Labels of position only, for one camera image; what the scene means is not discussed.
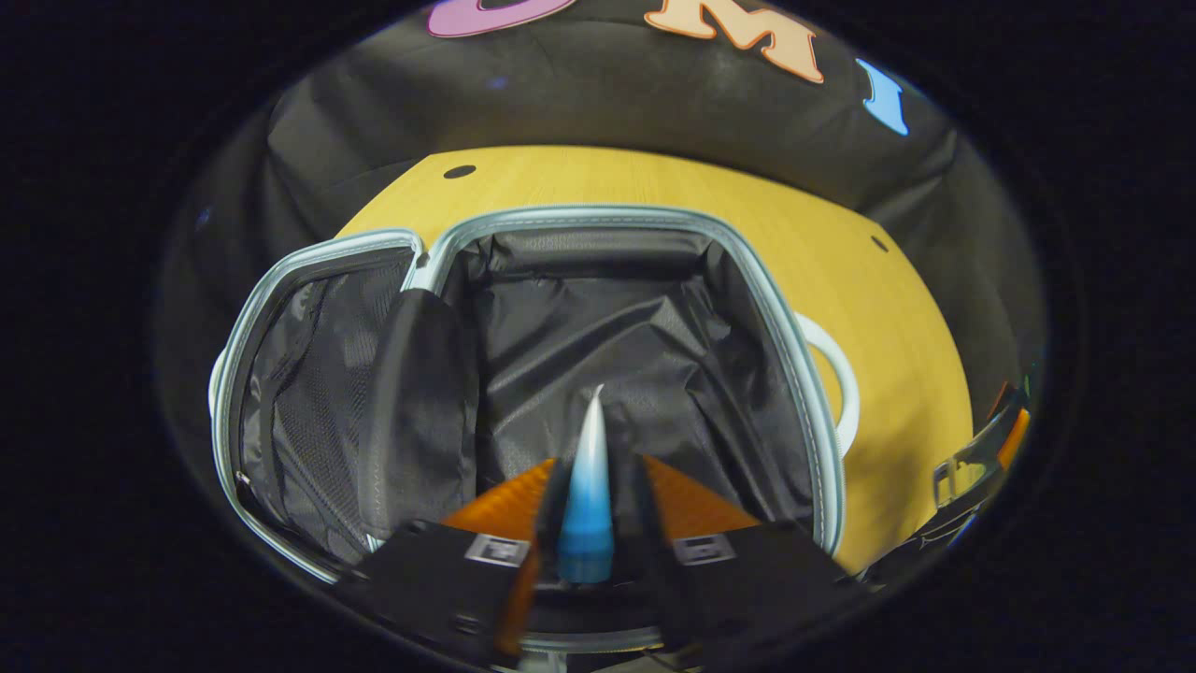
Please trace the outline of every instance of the yellow wooden surface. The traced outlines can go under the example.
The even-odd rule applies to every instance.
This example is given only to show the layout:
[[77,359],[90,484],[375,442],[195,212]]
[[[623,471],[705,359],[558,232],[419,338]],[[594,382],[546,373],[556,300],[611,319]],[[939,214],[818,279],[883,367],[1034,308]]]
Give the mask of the yellow wooden surface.
[[[464,177],[448,169],[477,166]],[[971,439],[963,366],[934,299],[875,222],[743,172],[659,154],[574,146],[487,147],[432,154],[341,231],[411,228],[431,245],[490,210],[561,203],[645,203],[701,210],[744,234],[789,305],[822,324],[860,385],[860,432],[847,466],[847,521],[836,559],[850,571],[934,513],[935,465]],[[884,251],[873,241],[889,247]],[[816,353],[838,415],[838,384]]]

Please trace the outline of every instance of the mesh pocket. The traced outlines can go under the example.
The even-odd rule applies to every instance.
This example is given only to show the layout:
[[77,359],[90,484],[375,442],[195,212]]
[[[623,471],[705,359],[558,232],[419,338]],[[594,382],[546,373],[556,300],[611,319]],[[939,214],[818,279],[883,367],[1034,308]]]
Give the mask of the mesh pocket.
[[244,399],[242,469],[255,498],[349,563],[367,550],[356,500],[366,392],[410,263],[403,251],[295,287],[263,335]]

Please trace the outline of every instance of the blue letter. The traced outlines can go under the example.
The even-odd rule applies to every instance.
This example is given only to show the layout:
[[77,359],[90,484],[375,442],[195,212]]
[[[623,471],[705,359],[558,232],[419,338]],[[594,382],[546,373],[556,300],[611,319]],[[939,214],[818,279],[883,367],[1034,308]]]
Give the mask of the blue letter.
[[868,82],[872,85],[872,98],[864,102],[864,108],[880,120],[880,123],[902,135],[909,135],[909,127],[901,114],[901,85],[869,63],[860,59],[855,62],[868,73]]

